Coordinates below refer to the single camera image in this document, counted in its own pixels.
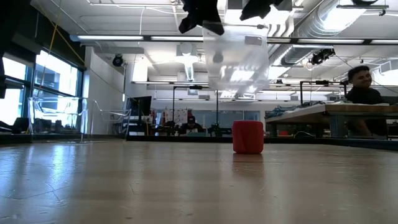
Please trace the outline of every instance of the seated person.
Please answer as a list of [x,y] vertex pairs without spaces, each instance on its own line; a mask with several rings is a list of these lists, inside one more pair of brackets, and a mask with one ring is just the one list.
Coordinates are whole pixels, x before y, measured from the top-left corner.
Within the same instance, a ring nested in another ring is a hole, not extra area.
[[[348,72],[348,81],[353,88],[347,94],[347,100],[353,103],[375,105],[383,103],[380,93],[372,89],[372,76],[367,66],[359,66]],[[348,123],[350,135],[373,139],[387,139],[385,119],[357,119]]]
[[178,131],[179,135],[187,133],[204,133],[205,130],[195,121],[196,119],[194,116],[189,116],[188,123],[181,125],[181,128]]

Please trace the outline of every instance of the ceiling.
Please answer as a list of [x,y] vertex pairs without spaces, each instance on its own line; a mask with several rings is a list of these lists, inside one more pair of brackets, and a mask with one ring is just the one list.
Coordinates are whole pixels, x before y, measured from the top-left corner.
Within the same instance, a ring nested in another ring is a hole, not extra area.
[[[296,11],[294,22],[298,24],[321,0],[304,0],[303,10]],[[32,5],[41,10],[38,2],[43,5],[51,20],[56,21],[61,4],[63,12],[60,12],[59,24],[70,34],[109,34],[109,35],[181,35],[178,25],[186,16],[181,8],[161,9],[158,12],[149,9],[120,8],[114,6],[93,6],[89,3],[101,4],[168,4],[170,0],[32,0]],[[388,14],[398,15],[398,1],[386,0],[390,8]],[[218,0],[220,14],[224,12],[226,0]],[[398,37],[396,16],[361,16],[352,26],[341,32],[338,37]],[[201,35],[201,28],[195,28],[185,35]],[[97,42],[102,49],[112,47],[137,47],[145,49],[146,56],[153,63],[149,67],[149,78],[154,76],[177,75],[184,71],[184,65],[173,62],[178,43],[162,42]],[[202,44],[197,44],[198,53],[203,54]],[[383,46],[335,46],[338,57],[332,57],[329,61],[314,68],[312,71],[305,68],[291,68],[286,72],[291,82],[304,79],[332,80],[347,72],[350,67],[342,61],[345,60],[351,66],[360,64],[360,58],[365,63],[374,62],[380,58],[398,57],[398,47]],[[206,72],[204,63],[194,64],[196,72]]]

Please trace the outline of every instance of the man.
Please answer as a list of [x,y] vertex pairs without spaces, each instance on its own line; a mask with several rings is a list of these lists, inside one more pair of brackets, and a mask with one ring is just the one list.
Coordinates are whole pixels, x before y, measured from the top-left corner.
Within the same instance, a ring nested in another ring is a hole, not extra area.
[[[375,105],[383,103],[380,93],[370,88],[372,76],[367,66],[359,66],[348,72],[348,81],[353,84],[347,94],[347,100],[353,103]],[[385,119],[357,119],[348,123],[352,136],[363,136],[374,139],[387,139],[387,123]]]
[[196,119],[194,116],[188,117],[188,123],[181,125],[179,134],[187,134],[187,133],[204,133],[205,130],[200,126],[200,124],[196,123]]

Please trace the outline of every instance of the ventilation duct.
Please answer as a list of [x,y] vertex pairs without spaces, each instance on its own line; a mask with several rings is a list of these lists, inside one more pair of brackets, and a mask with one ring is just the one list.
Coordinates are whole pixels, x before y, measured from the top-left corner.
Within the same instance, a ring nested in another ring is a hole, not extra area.
[[177,46],[177,61],[184,64],[187,80],[193,82],[195,80],[193,64],[198,62],[198,54],[196,45],[191,43],[182,43]]
[[[366,11],[365,9],[340,9],[337,8],[339,4],[352,4],[352,2],[350,0],[324,1],[292,36],[304,38],[335,37]],[[313,50],[312,48],[294,48],[283,45],[272,54],[270,65],[285,65],[286,67],[295,65]]]

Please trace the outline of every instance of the workbench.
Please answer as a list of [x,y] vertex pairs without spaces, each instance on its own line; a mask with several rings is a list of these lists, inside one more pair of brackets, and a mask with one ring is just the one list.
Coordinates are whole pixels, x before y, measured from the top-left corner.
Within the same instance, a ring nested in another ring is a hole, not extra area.
[[278,124],[311,124],[316,127],[329,125],[332,138],[346,136],[345,122],[351,119],[397,119],[398,106],[356,105],[352,103],[315,105],[298,109],[282,116],[266,119],[271,125],[271,136],[277,137]]

